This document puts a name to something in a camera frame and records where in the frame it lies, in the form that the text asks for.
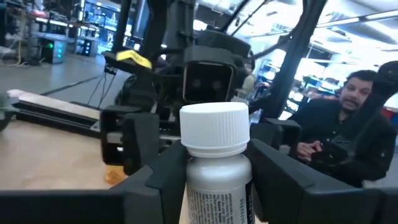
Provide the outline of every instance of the workbench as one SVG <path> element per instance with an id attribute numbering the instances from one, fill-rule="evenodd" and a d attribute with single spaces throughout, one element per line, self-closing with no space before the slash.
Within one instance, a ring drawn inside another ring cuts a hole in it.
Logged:
<path id="1" fill-rule="evenodd" d="M 10 90 L 12 96 L 98 119 L 100 112 L 46 96 Z M 99 139 L 37 124 L 11 121 L 0 134 L 0 190 L 107 189 Z M 188 224 L 184 197 L 180 224 Z"/>

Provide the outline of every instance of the white bottle cap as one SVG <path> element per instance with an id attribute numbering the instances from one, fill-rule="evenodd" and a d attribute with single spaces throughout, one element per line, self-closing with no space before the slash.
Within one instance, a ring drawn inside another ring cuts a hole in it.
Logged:
<path id="1" fill-rule="evenodd" d="M 192 156 L 233 156 L 250 140 L 249 108 L 237 102 L 183 106 L 180 127 L 181 143 Z"/>

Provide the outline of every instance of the yellow tag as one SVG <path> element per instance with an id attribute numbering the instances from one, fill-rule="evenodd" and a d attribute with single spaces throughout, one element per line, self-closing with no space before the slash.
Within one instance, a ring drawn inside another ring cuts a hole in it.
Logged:
<path id="1" fill-rule="evenodd" d="M 116 60 L 125 60 L 131 58 L 133 61 L 135 61 L 137 64 L 152 69 L 152 63 L 144 58 L 143 56 L 139 55 L 135 50 L 125 50 L 123 52 L 119 52 L 116 54 Z"/>

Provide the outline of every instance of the bottle label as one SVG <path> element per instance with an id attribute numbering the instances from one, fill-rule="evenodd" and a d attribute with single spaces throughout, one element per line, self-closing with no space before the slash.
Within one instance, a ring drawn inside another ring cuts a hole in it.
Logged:
<path id="1" fill-rule="evenodd" d="M 232 190 L 187 186 L 190 224 L 254 224 L 252 182 Z"/>

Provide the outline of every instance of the table surface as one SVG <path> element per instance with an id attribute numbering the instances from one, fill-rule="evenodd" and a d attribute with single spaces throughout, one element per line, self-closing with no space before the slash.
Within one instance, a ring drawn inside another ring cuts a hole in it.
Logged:
<path id="1" fill-rule="evenodd" d="M 46 96 L 11 90 L 32 103 L 92 118 L 99 111 Z M 0 134 L 0 189 L 107 189 L 99 139 L 37 124 L 12 121 Z M 188 224 L 183 201 L 180 224 Z"/>

